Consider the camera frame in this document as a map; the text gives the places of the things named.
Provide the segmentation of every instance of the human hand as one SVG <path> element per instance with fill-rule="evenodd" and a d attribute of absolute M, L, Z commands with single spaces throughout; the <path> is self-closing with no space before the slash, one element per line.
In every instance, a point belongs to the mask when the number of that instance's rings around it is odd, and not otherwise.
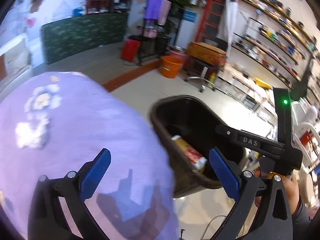
<path fill-rule="evenodd" d="M 254 175 L 256 177 L 261 177 L 260 169 L 256 170 Z M 283 175 L 280 175 L 280 177 L 282 179 L 284 190 L 288 197 L 291 214 L 293 215 L 297 210 L 297 207 L 299 204 L 299 187 L 298 187 L 297 179 L 294 174 L 292 175 L 291 179 L 288 179 Z M 255 198 L 254 203 L 257 207 L 259 207 L 260 201 L 261 201 L 261 197 Z"/>

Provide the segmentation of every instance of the orange bucket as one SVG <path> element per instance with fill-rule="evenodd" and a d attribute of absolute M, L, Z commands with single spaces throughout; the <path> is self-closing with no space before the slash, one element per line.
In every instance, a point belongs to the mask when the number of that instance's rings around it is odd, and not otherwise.
<path fill-rule="evenodd" d="M 163 56 L 160 73 L 167 78 L 175 78 L 183 65 L 183 61 L 179 58 L 171 56 Z"/>

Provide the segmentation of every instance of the purple fabric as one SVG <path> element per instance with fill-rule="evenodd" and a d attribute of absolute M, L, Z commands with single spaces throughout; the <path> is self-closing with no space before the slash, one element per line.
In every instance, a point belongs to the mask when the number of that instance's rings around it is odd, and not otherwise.
<path fill-rule="evenodd" d="M 51 84 L 58 85 L 54 96 L 60 99 L 46 105 L 47 140 L 41 149 L 20 149 L 15 129 L 29 120 L 26 102 L 35 90 L 37 96 L 46 91 L 38 87 Z M 62 178 L 78 171 L 102 148 L 110 150 L 111 165 L 93 197 L 85 201 L 102 230 L 111 240 L 177 239 L 173 172 L 156 134 L 140 114 L 88 77 L 61 72 L 31 78 L 0 104 L 2 204 L 24 237 L 39 176 Z"/>
<path fill-rule="evenodd" d="M 148 0 L 145 19 L 157 20 L 162 0 Z"/>

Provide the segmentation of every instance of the black trash bin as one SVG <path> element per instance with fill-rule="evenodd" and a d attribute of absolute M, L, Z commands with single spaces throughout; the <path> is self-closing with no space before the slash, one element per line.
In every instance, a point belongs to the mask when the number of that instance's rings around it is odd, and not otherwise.
<path fill-rule="evenodd" d="M 209 151 L 218 147 L 226 159 L 234 161 L 242 169 L 246 162 L 245 149 L 231 144 L 225 137 L 215 132 L 218 124 L 225 124 L 202 101 L 193 96 L 165 98 L 151 109 L 151 122 L 161 143 L 169 154 L 174 171 L 176 187 L 174 197 L 182 197 L 205 188 L 221 188 L 221 183 L 209 161 L 203 173 L 199 173 L 184 153 L 171 140 L 180 135 L 207 160 Z"/>

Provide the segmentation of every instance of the blue gripper pad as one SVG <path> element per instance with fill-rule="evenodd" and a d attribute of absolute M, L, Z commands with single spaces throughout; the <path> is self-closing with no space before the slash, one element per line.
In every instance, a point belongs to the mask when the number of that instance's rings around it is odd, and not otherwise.
<path fill-rule="evenodd" d="M 93 196 L 103 175 L 106 173 L 111 163 L 111 153 L 105 149 L 96 163 L 91 167 L 86 176 L 81 181 L 79 197 L 85 201 Z"/>
<path fill-rule="evenodd" d="M 239 194 L 239 181 L 228 167 L 225 159 L 221 157 L 221 153 L 218 152 L 218 148 L 211 149 L 209 152 L 209 162 L 218 179 L 220 180 L 225 192 L 229 198 L 233 198 L 238 201 Z"/>

